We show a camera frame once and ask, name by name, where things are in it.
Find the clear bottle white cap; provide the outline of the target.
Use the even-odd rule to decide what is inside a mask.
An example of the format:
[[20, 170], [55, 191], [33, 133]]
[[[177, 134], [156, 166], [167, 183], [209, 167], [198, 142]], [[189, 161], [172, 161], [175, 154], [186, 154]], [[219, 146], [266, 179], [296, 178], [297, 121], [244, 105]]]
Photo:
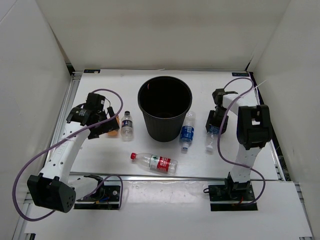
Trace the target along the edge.
[[211, 126], [206, 134], [206, 151], [209, 153], [213, 153], [217, 150], [218, 146], [218, 134], [220, 129], [215, 126]]

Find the orange object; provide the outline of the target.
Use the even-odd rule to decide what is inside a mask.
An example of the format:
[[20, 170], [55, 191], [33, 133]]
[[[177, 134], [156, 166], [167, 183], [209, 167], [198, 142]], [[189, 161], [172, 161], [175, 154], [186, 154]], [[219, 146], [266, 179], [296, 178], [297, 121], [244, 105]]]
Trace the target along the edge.
[[119, 120], [119, 116], [117, 116], [116, 118], [116, 123], [117, 123], [117, 129], [113, 128], [112, 131], [108, 132], [107, 133], [107, 136], [109, 138], [115, 138], [118, 136], [118, 133], [119, 133], [119, 129], [120, 129], [120, 120]]

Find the small clear bottle dark label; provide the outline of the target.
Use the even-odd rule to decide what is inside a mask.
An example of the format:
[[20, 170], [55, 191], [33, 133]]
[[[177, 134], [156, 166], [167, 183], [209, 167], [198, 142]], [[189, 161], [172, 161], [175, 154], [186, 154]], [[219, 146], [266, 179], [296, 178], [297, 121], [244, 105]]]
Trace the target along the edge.
[[120, 134], [125, 142], [130, 142], [133, 139], [133, 119], [128, 110], [124, 112], [124, 116], [121, 119]]

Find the clear bottle blue label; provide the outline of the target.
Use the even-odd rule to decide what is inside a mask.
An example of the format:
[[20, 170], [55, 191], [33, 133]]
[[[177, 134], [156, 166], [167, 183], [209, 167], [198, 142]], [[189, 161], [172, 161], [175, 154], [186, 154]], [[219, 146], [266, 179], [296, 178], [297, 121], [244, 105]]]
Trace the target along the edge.
[[195, 132], [196, 113], [189, 111], [182, 124], [179, 141], [181, 143], [181, 151], [186, 153], [192, 145]]

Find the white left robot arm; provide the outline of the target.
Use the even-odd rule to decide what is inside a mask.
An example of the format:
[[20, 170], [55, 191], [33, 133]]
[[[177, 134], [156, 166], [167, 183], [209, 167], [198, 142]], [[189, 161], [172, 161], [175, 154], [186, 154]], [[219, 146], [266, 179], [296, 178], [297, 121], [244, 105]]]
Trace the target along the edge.
[[112, 107], [104, 108], [106, 98], [90, 92], [86, 102], [74, 107], [66, 119], [63, 143], [57, 146], [38, 175], [31, 175], [27, 187], [38, 207], [69, 212], [77, 200], [105, 198], [103, 179], [85, 175], [72, 182], [70, 171], [85, 140], [119, 129]]

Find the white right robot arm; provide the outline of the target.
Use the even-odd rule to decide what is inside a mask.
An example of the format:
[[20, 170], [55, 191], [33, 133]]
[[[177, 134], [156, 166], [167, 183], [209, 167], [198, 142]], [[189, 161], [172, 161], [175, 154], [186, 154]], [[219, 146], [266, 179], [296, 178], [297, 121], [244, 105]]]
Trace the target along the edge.
[[218, 145], [218, 137], [224, 134], [228, 125], [228, 112], [237, 116], [236, 137], [239, 148], [232, 169], [223, 185], [209, 188], [214, 201], [251, 201], [247, 196], [251, 190], [250, 176], [259, 152], [272, 139], [270, 109], [267, 105], [249, 105], [239, 98], [235, 91], [218, 88], [212, 93], [215, 109], [209, 112], [205, 125], [208, 144], [207, 151], [212, 152]]

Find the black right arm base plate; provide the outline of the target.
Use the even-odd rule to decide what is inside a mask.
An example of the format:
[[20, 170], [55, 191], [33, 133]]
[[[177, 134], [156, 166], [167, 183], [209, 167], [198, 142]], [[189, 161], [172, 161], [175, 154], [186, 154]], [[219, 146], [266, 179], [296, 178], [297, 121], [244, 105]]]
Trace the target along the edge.
[[208, 194], [211, 212], [244, 212], [258, 211], [257, 204], [251, 203], [255, 199], [252, 184], [241, 190], [229, 190], [229, 185], [210, 184], [203, 189]]

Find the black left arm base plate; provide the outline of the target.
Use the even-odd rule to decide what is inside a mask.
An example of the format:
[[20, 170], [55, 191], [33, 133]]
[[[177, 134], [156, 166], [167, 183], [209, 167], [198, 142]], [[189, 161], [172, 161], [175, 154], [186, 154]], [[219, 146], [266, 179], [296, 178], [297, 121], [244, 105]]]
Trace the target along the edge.
[[73, 208], [75, 210], [120, 210], [123, 199], [123, 182], [120, 180], [105, 181], [100, 189], [100, 195], [77, 200]]

